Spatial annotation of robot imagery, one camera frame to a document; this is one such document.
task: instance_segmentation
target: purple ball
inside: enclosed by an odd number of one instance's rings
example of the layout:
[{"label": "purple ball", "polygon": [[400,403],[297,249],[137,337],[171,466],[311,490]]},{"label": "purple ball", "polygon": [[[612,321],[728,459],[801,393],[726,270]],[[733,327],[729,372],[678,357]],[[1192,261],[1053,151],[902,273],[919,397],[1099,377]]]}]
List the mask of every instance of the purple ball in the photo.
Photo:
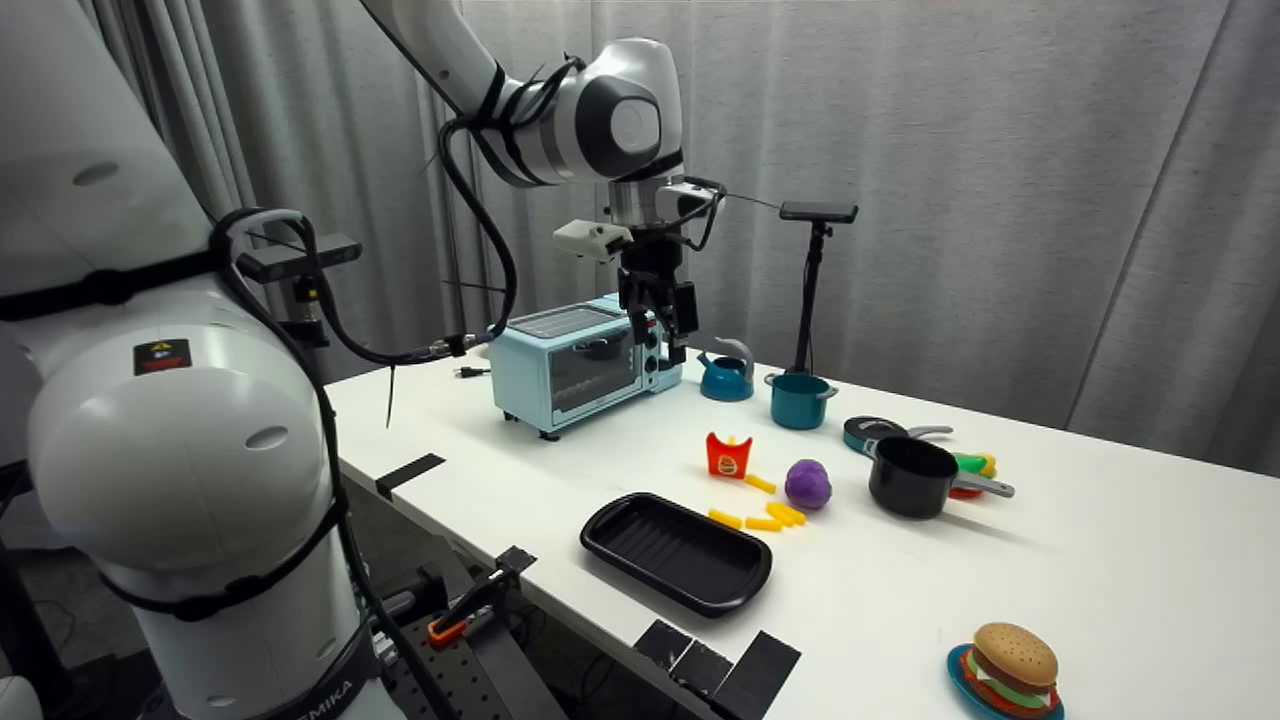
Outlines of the purple ball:
[{"label": "purple ball", "polygon": [[787,470],[787,500],[796,507],[820,510],[831,500],[827,469],[817,460],[800,460]]}]

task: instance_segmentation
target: blue kettle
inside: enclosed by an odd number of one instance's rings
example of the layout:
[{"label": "blue kettle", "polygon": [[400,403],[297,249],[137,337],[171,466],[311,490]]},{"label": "blue kettle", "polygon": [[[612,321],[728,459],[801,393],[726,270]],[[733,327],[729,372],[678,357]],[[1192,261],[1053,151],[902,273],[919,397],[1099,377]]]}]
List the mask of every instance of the blue kettle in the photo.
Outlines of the blue kettle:
[{"label": "blue kettle", "polygon": [[700,352],[698,361],[705,368],[700,386],[703,395],[724,402],[736,402],[751,397],[751,393],[755,392],[755,383],[753,382],[755,377],[755,360],[751,359],[751,351],[746,348],[742,341],[718,337],[716,342],[732,347],[740,357],[726,355],[710,360],[707,357],[707,351]]}]

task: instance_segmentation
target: white table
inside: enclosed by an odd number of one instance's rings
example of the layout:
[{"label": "white table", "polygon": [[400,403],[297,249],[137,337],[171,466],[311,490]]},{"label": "white table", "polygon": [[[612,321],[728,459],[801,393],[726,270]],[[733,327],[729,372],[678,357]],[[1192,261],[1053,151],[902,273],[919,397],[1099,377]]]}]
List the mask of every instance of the white table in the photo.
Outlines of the white table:
[{"label": "white table", "polygon": [[[1056,651],[1069,719],[1274,717],[1280,676],[1280,482],[892,393],[840,384],[827,421],[791,432],[769,420],[773,370],[755,397],[713,402],[701,366],[676,388],[538,439],[504,423],[488,378],[457,379],[476,357],[330,386],[343,471],[366,486],[434,452],[445,462],[394,491],[393,506],[492,561],[516,544],[538,556],[529,597],[658,687],[696,706],[631,650],[660,618],[737,661],[758,630],[803,656],[769,717],[942,720],[970,716],[946,678],[950,648],[987,621],[1027,626]],[[951,501],[908,521],[867,491],[870,462],[841,442],[852,415],[948,424],[941,445],[997,456],[1012,500]],[[708,477],[704,438],[754,437],[750,470],[777,482],[813,457],[831,503],[806,527],[753,533],[773,573],[718,620],[686,611],[579,544],[604,503],[649,491],[699,512],[763,516],[769,500]],[[705,708],[700,715],[707,716]]]}]

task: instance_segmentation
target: black baking tray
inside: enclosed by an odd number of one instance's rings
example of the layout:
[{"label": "black baking tray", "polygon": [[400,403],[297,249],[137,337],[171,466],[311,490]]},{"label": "black baking tray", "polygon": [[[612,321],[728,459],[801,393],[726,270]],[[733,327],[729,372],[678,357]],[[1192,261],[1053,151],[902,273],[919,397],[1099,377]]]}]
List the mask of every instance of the black baking tray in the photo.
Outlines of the black baking tray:
[{"label": "black baking tray", "polygon": [[764,587],[769,546],[648,492],[599,509],[582,547],[685,607],[719,618]]}]

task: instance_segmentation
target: light blue toaster oven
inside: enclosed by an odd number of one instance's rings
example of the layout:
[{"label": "light blue toaster oven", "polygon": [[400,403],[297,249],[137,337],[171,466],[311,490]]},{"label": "light blue toaster oven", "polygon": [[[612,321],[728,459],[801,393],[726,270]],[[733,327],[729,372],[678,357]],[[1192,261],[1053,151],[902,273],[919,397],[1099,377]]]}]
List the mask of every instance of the light blue toaster oven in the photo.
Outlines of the light blue toaster oven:
[{"label": "light blue toaster oven", "polygon": [[508,420],[559,439],[559,430],[641,392],[680,382],[662,356],[664,333],[650,314],[636,343],[617,293],[516,318],[489,343],[493,402]]}]

